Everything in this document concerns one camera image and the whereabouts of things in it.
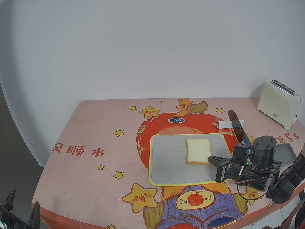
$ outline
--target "cable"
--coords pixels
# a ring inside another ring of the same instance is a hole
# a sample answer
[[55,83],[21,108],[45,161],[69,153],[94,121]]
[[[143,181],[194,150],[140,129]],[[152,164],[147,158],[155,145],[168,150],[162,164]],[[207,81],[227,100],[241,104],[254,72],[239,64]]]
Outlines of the cable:
[[239,176],[239,177],[237,178],[237,181],[235,181],[235,184],[238,184],[237,182],[239,182],[240,178],[244,177],[246,174],[249,174],[251,171],[253,171],[254,168],[255,168],[257,165],[258,165],[258,164],[256,164],[256,165],[255,165],[254,167],[252,167],[250,170],[248,170],[245,174]]

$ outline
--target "cartoon print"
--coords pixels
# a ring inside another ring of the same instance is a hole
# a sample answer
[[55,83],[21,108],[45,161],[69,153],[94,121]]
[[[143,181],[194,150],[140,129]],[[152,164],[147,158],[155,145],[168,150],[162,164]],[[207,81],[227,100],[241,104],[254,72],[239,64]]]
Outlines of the cartoon print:
[[124,130],[116,130],[116,132],[114,133],[116,136],[121,136],[124,135]]
[[113,224],[111,224],[110,226],[107,226],[109,229],[116,229],[116,227],[113,225]]
[[138,142],[138,152],[139,152],[139,155],[141,156],[142,155],[142,151],[144,151],[146,148],[144,148],[144,147],[141,147],[140,146],[140,142]]
[[[180,112],[150,117],[139,127],[136,137],[137,149],[147,169],[150,139],[156,134],[220,133],[224,136],[230,152],[233,152],[234,145],[238,143],[234,131],[232,128],[219,130],[217,122],[222,120],[214,115],[202,113],[208,108],[206,102],[193,104],[187,98],[178,101],[177,109]],[[182,116],[184,121],[169,121],[176,116]],[[241,220],[248,211],[247,204],[247,200],[241,198],[238,193],[232,194],[225,182],[161,187],[161,201],[157,202],[155,207],[144,207],[143,217],[148,229],[215,228]]]
[[176,108],[179,110],[179,112],[176,113],[174,116],[185,116],[185,115],[189,114],[189,112],[186,109],[186,106],[184,104],[178,105],[178,106],[176,106]]
[[221,108],[221,109],[218,109],[218,108],[216,108],[217,110],[216,110],[216,112],[219,112],[219,113],[224,113],[225,111]]
[[151,116],[156,116],[158,117],[159,114],[158,112],[160,111],[160,109],[154,109],[150,106],[147,106],[146,109],[139,111],[140,113],[144,114],[144,118],[149,118]]
[[136,106],[130,106],[128,109],[130,109],[131,111],[136,110]]
[[199,104],[192,104],[193,101],[189,101],[187,99],[178,99],[179,104],[176,106],[176,108],[179,110],[178,113],[176,113],[174,116],[185,116],[185,115],[191,115],[191,114],[200,114],[208,110],[208,104],[205,101],[202,101]]
[[247,137],[249,138],[249,141],[251,144],[253,144],[255,138],[251,136],[251,134],[248,134]]
[[97,166],[97,167],[98,167],[99,170],[103,170],[103,168],[104,168],[105,166],[100,165],[100,166]]
[[[262,199],[260,196],[261,196],[260,191],[254,189],[254,188],[251,188],[251,187],[247,187],[246,193],[243,195],[243,197],[247,198],[247,199],[254,199],[254,198]],[[254,202],[255,202],[255,200],[250,200],[249,204],[252,205],[252,204],[254,204]]]
[[124,172],[118,172],[118,171],[116,171],[116,173],[115,173],[115,175],[114,175],[113,177],[115,177],[116,180],[118,181],[118,180],[124,178],[123,174],[124,174]]
[[188,98],[184,98],[184,99],[178,99],[179,101],[179,105],[185,105],[186,107],[193,104],[193,101],[190,101]]
[[[196,198],[199,193],[203,201]],[[161,202],[156,208],[144,208],[143,216],[148,229],[221,227],[242,219],[247,213],[246,203],[239,194],[231,194],[225,183],[163,187]]]
[[134,183],[131,192],[125,195],[122,200],[132,205],[133,213],[139,213],[144,207],[157,207],[157,202],[154,199],[156,193],[157,189],[155,188],[145,189],[141,185]]

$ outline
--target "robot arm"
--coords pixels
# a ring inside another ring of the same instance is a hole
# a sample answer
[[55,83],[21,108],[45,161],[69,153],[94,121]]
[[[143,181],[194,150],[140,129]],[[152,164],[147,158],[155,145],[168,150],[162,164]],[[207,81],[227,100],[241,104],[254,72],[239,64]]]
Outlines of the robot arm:
[[305,179],[305,144],[295,162],[285,169],[279,179],[272,180],[266,194],[276,204],[283,204],[289,200],[293,190]]

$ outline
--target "cartoon star face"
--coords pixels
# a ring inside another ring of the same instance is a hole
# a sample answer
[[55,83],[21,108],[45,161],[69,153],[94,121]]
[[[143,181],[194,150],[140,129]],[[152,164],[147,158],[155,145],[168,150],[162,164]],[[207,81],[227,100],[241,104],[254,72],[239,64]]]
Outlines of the cartoon star face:
[[151,116],[159,116],[158,112],[160,109],[154,109],[150,106],[148,106],[146,109],[141,110],[140,113],[144,114],[145,118],[149,118]]
[[188,98],[184,98],[184,99],[178,99],[179,101],[179,105],[185,105],[185,106],[189,106],[191,104],[193,104],[193,101],[190,101]]
[[[245,198],[247,199],[261,199],[259,198],[261,195],[260,195],[260,191],[259,190],[256,190],[254,188],[251,188],[251,187],[247,187],[246,189],[246,194],[244,195]],[[249,204],[252,205],[254,204],[255,200],[250,200],[249,201]]]
[[132,205],[132,211],[134,213],[140,212],[144,207],[155,208],[157,203],[154,200],[154,196],[157,193],[157,189],[149,188],[145,189],[139,184],[133,184],[132,190],[129,194],[125,195],[122,200]]
[[132,199],[133,202],[142,202],[145,203],[145,199],[151,198],[153,195],[152,194],[139,194],[139,196],[135,196],[134,199]]

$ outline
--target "white label sticker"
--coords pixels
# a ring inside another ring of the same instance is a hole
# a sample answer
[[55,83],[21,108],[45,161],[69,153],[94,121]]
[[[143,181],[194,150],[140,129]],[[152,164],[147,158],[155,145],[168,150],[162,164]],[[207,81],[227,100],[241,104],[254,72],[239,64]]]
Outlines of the white label sticker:
[[222,174],[221,174],[221,179],[220,179],[220,181],[223,181],[223,180],[224,180],[224,174],[225,174],[225,172],[226,172],[226,167],[224,166],[224,167],[222,168]]

